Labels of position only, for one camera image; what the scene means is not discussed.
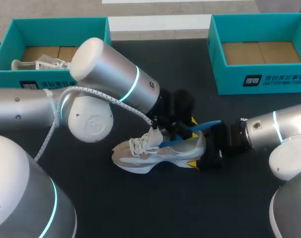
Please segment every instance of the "sneaker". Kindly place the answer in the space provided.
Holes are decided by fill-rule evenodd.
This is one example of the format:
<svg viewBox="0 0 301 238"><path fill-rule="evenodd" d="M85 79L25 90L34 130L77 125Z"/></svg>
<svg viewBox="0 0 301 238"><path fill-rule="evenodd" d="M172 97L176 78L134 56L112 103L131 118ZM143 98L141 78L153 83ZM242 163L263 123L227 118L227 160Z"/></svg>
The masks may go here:
<svg viewBox="0 0 301 238"><path fill-rule="evenodd" d="M197 134L198 137L160 148L160 144L164 140L169 140L169 136L163 136L159 129L154 130L151 127L141 138L132 138L117 145L113 149L112 160L123 170L136 174L146 174L163 161L183 168L192 168L187 162L199 159L206 148L203 133L200 131Z"/></svg>
<svg viewBox="0 0 301 238"><path fill-rule="evenodd" d="M37 61L21 62L14 60L11 63L11 70L29 70L29 69L65 69L70 68L70 63L60 59L54 59L47 55L42 55Z"/></svg>

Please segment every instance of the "white shoelace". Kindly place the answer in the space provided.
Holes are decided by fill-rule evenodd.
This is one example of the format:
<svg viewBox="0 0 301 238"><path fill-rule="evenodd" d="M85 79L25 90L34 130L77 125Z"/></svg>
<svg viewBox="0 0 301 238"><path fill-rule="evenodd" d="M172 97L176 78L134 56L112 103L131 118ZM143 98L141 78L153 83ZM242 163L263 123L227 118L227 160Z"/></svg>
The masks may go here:
<svg viewBox="0 0 301 238"><path fill-rule="evenodd" d="M114 103L118 106L120 106L121 108L124 108L126 110L128 110L129 112L131 113L134 113L135 115L141 117L144 119L144 121L151 126L151 124L153 123L151 119L149 119L145 114L143 114L142 112L136 110L135 108L132 108L130 107L129 105L126 105L125 103L122 103L121 101L117 100L116 98L113 98L105 93L102 93L100 91L97 91L97 90L94 90L94 89L90 89L90 88L84 88L84 87L77 87L77 86L74 86L74 87L68 87L65 89L65 91L60 95L60 98L58 100L58 105L57 105L57 114L58 115L61 115L61 108L62 108L62 104L63 104L63 100L64 98L66 97L66 95L68 95L70 92L72 91L77 91L77 92L84 92L84 93L87 93L87 94L91 94L91 95L95 95L105 101L109 101L111 103ZM42 156L43 152L45 151L55 129L57 128L57 123L55 122L56 119L54 119L52 125L51 125L51 128L47 134L47 137L45 139L45 141L43 142L38 154L36 155L35 157L35 161L37 162L40 157Z"/></svg>
<svg viewBox="0 0 301 238"><path fill-rule="evenodd" d="M60 63L59 63L59 62L55 62L55 65L56 65L57 67L61 68L62 66L66 66L66 68L70 68L71 63L65 62L65 61L63 61L63 60L60 60L60 61L61 61Z"/></svg>
<svg viewBox="0 0 301 238"><path fill-rule="evenodd" d="M139 157L140 154L157 154L159 146L155 147L146 147L148 142L148 133L144 134L141 138L132 138L129 141L130 152L134 157Z"/></svg>

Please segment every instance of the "white cable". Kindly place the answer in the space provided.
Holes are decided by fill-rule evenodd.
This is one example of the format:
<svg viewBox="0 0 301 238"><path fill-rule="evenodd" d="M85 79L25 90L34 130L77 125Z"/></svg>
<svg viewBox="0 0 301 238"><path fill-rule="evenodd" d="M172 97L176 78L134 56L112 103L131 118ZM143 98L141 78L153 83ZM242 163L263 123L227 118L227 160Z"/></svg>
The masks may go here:
<svg viewBox="0 0 301 238"><path fill-rule="evenodd" d="M102 93L100 91L97 91L97 90L94 90L94 89L90 89L90 88L85 88L85 87L69 87L67 89L64 90L64 92L60 95L59 97L59 101L58 101L58 106L57 106L57 115L60 115L60 111L61 111L61 106L62 106L62 102L63 102L63 99L64 97L69 94L70 92L72 91L77 91L77 92L84 92L84 93L87 93L87 94L91 94L91 95L95 95L99 98L102 98L102 99L105 99L105 101L109 101L111 103L114 103L128 111L130 111L131 113L134 113L135 115L143 118L145 120L145 122L148 124L148 125L152 125L152 120L150 118L148 118L144 113L136 110L135 108L132 108L130 107L129 105L126 105L125 103L122 103L120 102L119 100L117 100L116 98L113 98L105 93ZM42 156L44 150L46 149L52 135L53 135L53 132L54 130L57 128L57 123L56 123L56 118L54 119L53 123L52 123L52 126L48 132L48 135L45 139L45 141L43 142L38 154L36 155L35 157L35 161L37 162L40 157Z"/></svg>
<svg viewBox="0 0 301 238"><path fill-rule="evenodd" d="M43 89L43 91L46 92L47 97L49 98L49 102L50 102L50 105L51 105L53 116L55 117L56 126L59 127L59 115L58 115L58 111L56 109L55 101L53 99L53 93L52 93L52 91L50 91L47 88Z"/></svg>

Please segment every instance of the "brown cardboard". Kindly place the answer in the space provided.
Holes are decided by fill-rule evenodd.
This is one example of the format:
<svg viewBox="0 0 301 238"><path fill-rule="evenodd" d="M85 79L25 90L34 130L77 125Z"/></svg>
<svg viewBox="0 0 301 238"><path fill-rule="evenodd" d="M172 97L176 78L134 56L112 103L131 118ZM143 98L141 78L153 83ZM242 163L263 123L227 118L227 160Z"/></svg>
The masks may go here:
<svg viewBox="0 0 301 238"><path fill-rule="evenodd" d="M228 65L301 63L292 42L222 43Z"/></svg>
<svg viewBox="0 0 301 238"><path fill-rule="evenodd" d="M257 42L222 43L228 65L264 64L264 58Z"/></svg>
<svg viewBox="0 0 301 238"><path fill-rule="evenodd" d="M58 58L66 62L71 62L78 47L61 47Z"/></svg>
<svg viewBox="0 0 301 238"><path fill-rule="evenodd" d="M48 55L54 59L58 58L59 47L26 47L23 57L21 59L22 62L32 62L39 59L42 55Z"/></svg>
<svg viewBox="0 0 301 238"><path fill-rule="evenodd" d="M301 63L292 42L259 42L265 63Z"/></svg>

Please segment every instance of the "yellow shoe accent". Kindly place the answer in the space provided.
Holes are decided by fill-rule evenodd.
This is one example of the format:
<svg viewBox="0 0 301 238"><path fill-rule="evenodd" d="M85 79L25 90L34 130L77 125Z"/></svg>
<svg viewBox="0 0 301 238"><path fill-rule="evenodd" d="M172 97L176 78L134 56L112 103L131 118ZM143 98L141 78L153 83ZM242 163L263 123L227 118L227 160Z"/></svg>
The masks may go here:
<svg viewBox="0 0 301 238"><path fill-rule="evenodd" d="M192 122L198 125L198 123L195 121L195 119L193 117L192 117ZM192 133L192 137L198 137L198 135L195 133Z"/></svg>
<svg viewBox="0 0 301 238"><path fill-rule="evenodd" d="M194 167L196 169L199 170L199 168L196 166L196 160L195 161L190 161L190 162L187 162L187 165L191 166L191 167Z"/></svg>

